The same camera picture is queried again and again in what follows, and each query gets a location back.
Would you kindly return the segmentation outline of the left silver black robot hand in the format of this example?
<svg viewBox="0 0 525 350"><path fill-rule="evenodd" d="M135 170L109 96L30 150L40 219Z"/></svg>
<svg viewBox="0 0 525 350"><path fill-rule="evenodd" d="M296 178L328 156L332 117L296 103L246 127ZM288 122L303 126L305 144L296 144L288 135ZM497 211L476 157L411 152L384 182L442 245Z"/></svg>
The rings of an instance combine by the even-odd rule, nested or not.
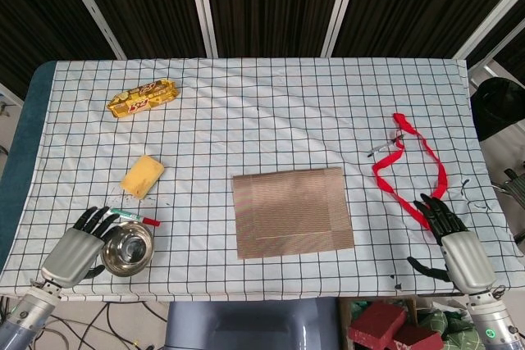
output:
<svg viewBox="0 0 525 350"><path fill-rule="evenodd" d="M70 289L105 271L104 264L94 266L94 263L117 232L118 228L112 224L120 218L118 213L107 216L109 210L109 207L90 207L64 233L40 268L45 282Z"/></svg>

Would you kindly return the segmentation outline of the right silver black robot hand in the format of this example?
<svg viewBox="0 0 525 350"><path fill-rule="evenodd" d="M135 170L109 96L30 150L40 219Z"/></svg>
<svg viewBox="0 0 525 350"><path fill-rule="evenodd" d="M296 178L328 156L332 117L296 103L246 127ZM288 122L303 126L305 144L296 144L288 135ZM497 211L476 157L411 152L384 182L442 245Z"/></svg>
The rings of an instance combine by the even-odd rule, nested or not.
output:
<svg viewBox="0 0 525 350"><path fill-rule="evenodd" d="M453 284L466 295L491 290L496 281L495 272L477 235L439 198L423 193L421 199L414 205L427 219L446 268L424 266L414 257L408 257L411 267L422 275Z"/></svg>

